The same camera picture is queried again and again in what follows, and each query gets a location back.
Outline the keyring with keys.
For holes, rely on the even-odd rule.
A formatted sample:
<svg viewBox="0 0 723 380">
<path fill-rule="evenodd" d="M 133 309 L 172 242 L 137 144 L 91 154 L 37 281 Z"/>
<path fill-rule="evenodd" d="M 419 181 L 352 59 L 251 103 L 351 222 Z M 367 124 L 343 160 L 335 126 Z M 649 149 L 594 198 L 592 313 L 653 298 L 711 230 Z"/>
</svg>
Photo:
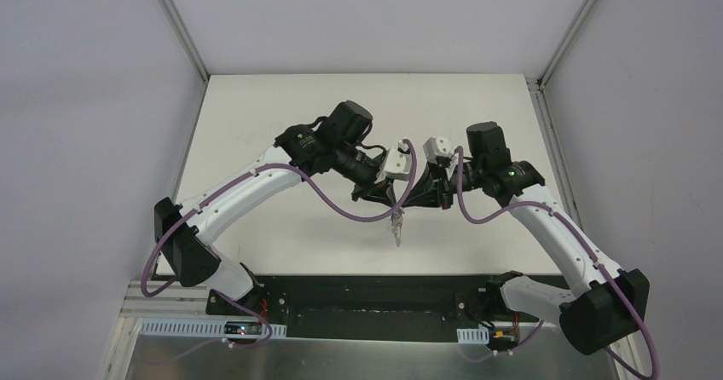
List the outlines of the keyring with keys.
<svg viewBox="0 0 723 380">
<path fill-rule="evenodd" d="M 395 241 L 396 248 L 402 245 L 402 227 L 404 223 L 404 209 L 398 209 L 390 215 L 390 230 Z"/>
</svg>

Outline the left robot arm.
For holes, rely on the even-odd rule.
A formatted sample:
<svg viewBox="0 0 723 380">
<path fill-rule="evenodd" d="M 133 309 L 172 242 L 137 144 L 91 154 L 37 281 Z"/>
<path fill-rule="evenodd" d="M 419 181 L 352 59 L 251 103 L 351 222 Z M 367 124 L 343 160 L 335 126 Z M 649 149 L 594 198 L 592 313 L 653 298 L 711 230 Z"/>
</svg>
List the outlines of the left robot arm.
<svg viewBox="0 0 723 380">
<path fill-rule="evenodd" d="M 392 198 L 393 182 L 411 182 L 417 160 L 410 140 L 384 149 L 374 158 L 363 142 L 373 127 L 372 114 L 354 101 L 342 101 L 327 116 L 311 124 L 295 124 L 249 166 L 212 189 L 180 204 L 163 198 L 153 207 L 155 246 L 144 269 L 150 271 L 160 256 L 171 266 L 172 282 L 183 287 L 205 285 L 227 297 L 239 315 L 253 314 L 260 293 L 250 269 L 224 256 L 216 240 L 242 216 L 266 200 L 304 182 L 341 216 L 356 222 L 377 222 L 398 212 L 411 187 Z M 335 204 L 312 181 L 333 170 L 354 184 L 353 199 L 382 193 L 387 211 L 378 216 L 356 216 Z"/>
</svg>

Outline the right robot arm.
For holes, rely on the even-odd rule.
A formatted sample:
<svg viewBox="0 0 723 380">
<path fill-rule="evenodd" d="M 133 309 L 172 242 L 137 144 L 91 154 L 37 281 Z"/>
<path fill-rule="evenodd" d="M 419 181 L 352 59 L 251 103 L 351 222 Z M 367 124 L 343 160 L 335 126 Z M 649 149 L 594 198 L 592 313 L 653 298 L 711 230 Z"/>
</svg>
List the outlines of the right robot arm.
<svg viewBox="0 0 723 380">
<path fill-rule="evenodd" d="M 447 210 L 465 193 L 481 190 L 520 222 L 549 255 L 566 288 L 542 284 L 510 271 L 485 285 L 484 318 L 505 320 L 523 313 L 559 327 L 570 345 L 590 355 L 639 331 L 650 282 L 638 269 L 626 270 L 609 258 L 560 207 L 544 177 L 527 161 L 514 161 L 502 128 L 494 121 L 466 130 L 470 156 L 444 137 L 423 145 L 426 167 L 412 188 L 407 207 Z"/>
</svg>

